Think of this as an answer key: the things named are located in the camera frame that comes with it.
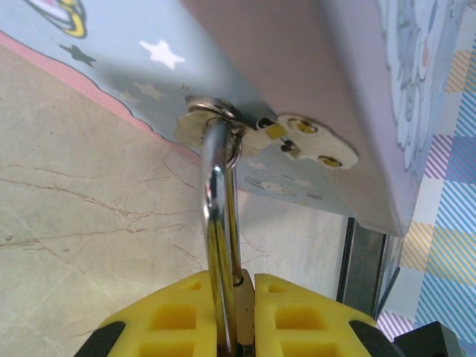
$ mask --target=metal shackle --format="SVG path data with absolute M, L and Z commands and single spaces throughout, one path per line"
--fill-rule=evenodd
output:
M 210 120 L 202 140 L 202 224 L 215 306 L 218 356 L 238 350 L 234 285 L 242 282 L 234 166 L 241 137 L 224 118 Z

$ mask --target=screw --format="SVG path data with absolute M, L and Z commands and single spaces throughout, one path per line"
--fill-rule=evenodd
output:
M 303 134 L 314 134 L 318 132 L 318 128 L 305 118 L 290 118 L 288 124 L 291 128 Z
M 319 161 L 327 167 L 332 167 L 333 169 L 342 166 L 342 163 L 340 161 L 337 161 L 336 159 L 331 158 L 330 156 L 319 156 Z

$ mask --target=black plastic part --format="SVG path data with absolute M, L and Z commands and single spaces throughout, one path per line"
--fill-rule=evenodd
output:
M 362 321 L 351 321 L 349 325 L 372 357 L 405 357 L 379 329 Z
M 74 357 L 107 357 L 125 327 L 125 322 L 116 321 L 97 329 Z
M 395 337 L 394 344 L 396 344 L 407 357 L 464 356 L 454 332 L 439 322 L 433 322 L 432 324 Z

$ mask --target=marble floor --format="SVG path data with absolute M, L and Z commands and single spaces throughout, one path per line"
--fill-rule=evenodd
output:
M 72 356 L 207 268 L 199 170 L 0 48 L 0 356 Z M 239 192 L 242 261 L 335 297 L 344 217 Z

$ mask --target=pink border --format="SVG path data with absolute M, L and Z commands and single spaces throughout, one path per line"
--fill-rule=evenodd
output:
M 147 133 L 148 135 L 151 135 L 154 138 L 158 138 L 159 140 L 172 146 L 175 151 L 179 152 L 180 154 L 191 160 L 194 164 L 199 163 L 199 156 L 195 154 L 195 152 L 186 147 L 182 147 L 177 143 L 168 141 L 167 139 L 162 138 L 159 134 L 153 132 L 145 123 L 143 123 L 137 118 L 134 118 L 129 113 L 129 110 L 127 110 L 127 108 L 120 101 L 116 100 L 109 94 L 99 90 L 89 78 L 83 76 L 80 72 L 74 70 L 68 65 L 65 65 L 64 63 L 58 62 L 47 56 L 39 54 L 38 52 L 15 41 L 14 39 L 11 39 L 4 33 L 0 33 L 0 44 L 2 44 L 15 54 L 18 54 L 20 57 L 23 57 L 28 62 L 33 63 L 37 67 L 40 67 L 43 71 L 49 73 L 64 84 L 72 87 L 82 95 L 108 109 L 110 112 L 117 115 L 119 118 L 122 118 L 127 121 L 127 123 L 132 124 L 133 126 L 139 128 L 141 131 Z

